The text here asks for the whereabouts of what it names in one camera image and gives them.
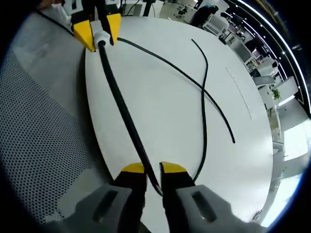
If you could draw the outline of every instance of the perforated gray surface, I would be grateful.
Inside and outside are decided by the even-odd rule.
[[[19,197],[43,221],[92,167],[79,126],[25,73],[9,50],[0,73],[1,160]]]
[[[39,223],[68,217],[78,201],[109,181],[88,115],[85,79],[78,75],[82,51],[34,14],[0,70],[0,160]]]

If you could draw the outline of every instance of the white cable clip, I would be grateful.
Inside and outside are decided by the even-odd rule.
[[[101,32],[97,32],[94,35],[94,45],[95,48],[98,49],[98,43],[100,41],[104,41],[105,42],[105,48],[107,48],[107,46],[110,46],[110,35],[109,33],[105,32],[105,31],[101,31]]]

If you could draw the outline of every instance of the floor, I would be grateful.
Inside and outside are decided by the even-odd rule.
[[[186,23],[182,17],[176,17],[174,14],[177,14],[177,8],[180,6],[179,3],[170,3],[166,2],[162,6],[159,18],[165,18],[169,20],[174,20],[182,23]]]

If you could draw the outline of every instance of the desk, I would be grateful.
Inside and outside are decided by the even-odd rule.
[[[92,24],[93,32],[100,28]],[[131,40],[180,67],[202,83],[205,52],[207,91],[227,117],[236,144],[213,104],[206,100],[207,158],[196,184],[204,184],[231,203],[233,213],[252,219],[267,198],[272,174],[271,130],[259,92],[229,46],[204,30],[149,17],[122,19],[120,37]],[[160,161],[184,166],[190,175],[202,156],[200,90],[164,62],[122,42],[107,49],[118,86],[160,180]],[[119,114],[99,53],[86,51],[86,89],[95,134],[113,177],[139,161]],[[148,183],[141,218],[153,233],[168,232],[161,197]]]

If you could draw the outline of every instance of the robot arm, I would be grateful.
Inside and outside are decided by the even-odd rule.
[[[58,10],[73,35],[91,52],[95,51],[94,36],[89,16],[98,11],[104,34],[108,35],[111,45],[117,42],[121,25],[118,6],[120,0],[63,0]]]

